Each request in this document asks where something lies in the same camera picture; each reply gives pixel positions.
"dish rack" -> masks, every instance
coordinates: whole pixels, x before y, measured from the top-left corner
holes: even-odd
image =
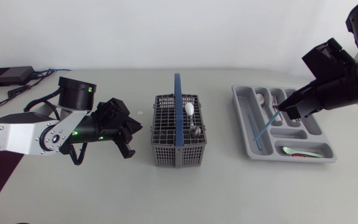
[[[191,120],[185,112],[186,103],[194,106],[192,117],[200,135],[190,134]],[[181,93],[180,74],[175,74],[175,94],[155,97],[151,145],[156,166],[200,166],[206,145],[205,126],[198,95]]]

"robotic arm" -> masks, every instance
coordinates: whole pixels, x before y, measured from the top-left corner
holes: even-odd
[[[51,155],[57,152],[69,154],[76,165],[80,165],[88,142],[113,140],[124,158],[130,158],[135,150],[128,146],[132,134],[142,126],[129,117],[129,110],[118,99],[99,103],[92,110],[96,85],[60,77],[60,88],[54,93],[30,102],[25,113],[10,114],[0,118],[0,151],[21,154]],[[60,95],[58,107],[47,100]],[[39,109],[28,112],[38,103]],[[56,119],[49,115],[55,112]],[[74,143],[83,143],[79,157]]]
[[[346,20],[358,47],[358,5]],[[291,119],[307,117],[321,109],[331,110],[358,103],[358,62],[334,40],[315,47],[303,58],[316,80],[294,92],[278,109]]]

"black cable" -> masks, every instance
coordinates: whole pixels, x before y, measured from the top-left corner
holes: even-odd
[[[45,103],[46,105],[48,105],[52,110],[53,112],[55,113],[55,116],[56,116],[56,119],[57,120],[60,120],[60,116],[59,116],[59,113],[57,112],[56,110],[56,106],[54,106],[53,104],[51,104],[49,101],[45,100],[43,101],[43,103]]]
[[[49,69],[49,70],[45,70],[45,71],[42,71],[42,72],[36,72],[37,75],[42,74],[42,73],[45,73],[45,72],[47,72],[47,73],[46,73],[45,75],[41,76],[40,79],[39,79],[37,82],[35,82],[34,84],[30,85],[30,86],[29,86],[28,88],[26,88],[25,90],[22,90],[22,91],[20,91],[20,92],[14,94],[14,95],[12,95],[12,96],[9,96],[9,97],[8,97],[7,99],[5,99],[5,100],[0,101],[0,106],[5,105],[7,102],[13,100],[15,97],[17,97],[17,96],[19,96],[20,94],[22,94],[22,93],[24,93],[24,92],[30,90],[32,87],[38,85],[42,80],[44,80],[45,78],[49,77],[51,74],[53,74],[54,72],[59,71],[59,70],[68,70],[68,69]]]
[[[41,102],[47,101],[47,100],[59,95],[61,91],[62,91],[62,89],[59,88],[58,90],[54,91],[53,93],[51,93],[49,95],[46,95],[46,96],[44,96],[42,98],[39,98],[39,99],[31,101],[29,104],[27,104],[27,106],[25,106],[23,111],[28,112],[33,106],[35,106],[35,105],[37,105],[37,104],[39,104]]]
[[[84,160],[87,145],[88,145],[87,142],[84,142],[82,144],[82,148],[80,149],[81,150],[80,156],[78,156],[78,158],[77,158],[77,153],[75,152],[74,146],[72,144],[70,145],[69,153],[70,153],[70,157],[75,165],[77,165],[77,166],[81,165],[82,161]]]

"black box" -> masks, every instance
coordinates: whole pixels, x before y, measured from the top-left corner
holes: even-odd
[[[31,66],[0,68],[0,86],[26,85],[33,72]]]

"white table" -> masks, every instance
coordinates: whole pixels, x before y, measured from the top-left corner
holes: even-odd
[[[174,73],[202,104],[208,143],[200,167],[154,164],[152,105],[155,95],[173,93]],[[299,88],[306,80],[258,70],[59,72],[0,116],[56,90],[59,75],[97,84],[94,108],[111,97],[124,101],[143,125],[130,143],[136,154],[123,159],[106,141],[88,144],[80,166],[61,154],[24,156],[0,193],[0,223],[358,223],[358,106],[315,115],[334,164],[246,158],[231,86]],[[0,87],[0,100],[6,92]]]

